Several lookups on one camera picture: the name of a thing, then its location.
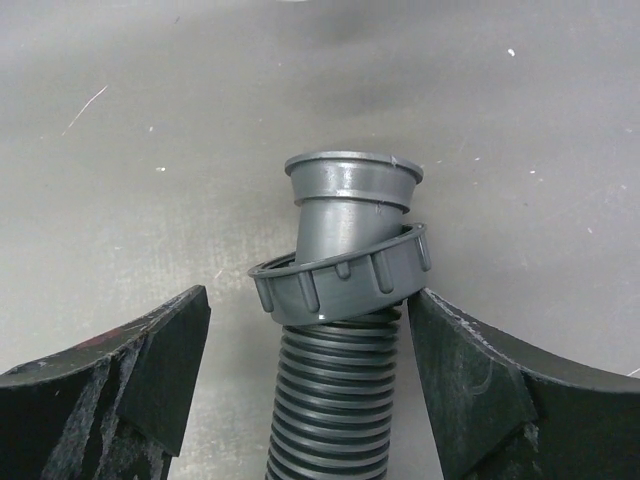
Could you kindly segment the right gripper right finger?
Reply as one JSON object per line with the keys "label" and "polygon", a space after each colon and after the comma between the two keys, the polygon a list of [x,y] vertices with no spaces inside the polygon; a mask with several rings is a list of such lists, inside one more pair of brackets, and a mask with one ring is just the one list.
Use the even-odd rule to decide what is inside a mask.
{"label": "right gripper right finger", "polygon": [[638,379],[533,346],[428,289],[408,312],[444,478],[638,478]]}

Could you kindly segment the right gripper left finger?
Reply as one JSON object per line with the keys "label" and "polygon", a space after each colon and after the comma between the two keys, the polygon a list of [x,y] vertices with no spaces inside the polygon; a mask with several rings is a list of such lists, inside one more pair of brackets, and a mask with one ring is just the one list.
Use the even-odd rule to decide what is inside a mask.
{"label": "right gripper left finger", "polygon": [[1,376],[4,479],[165,479],[210,322],[204,286]]}

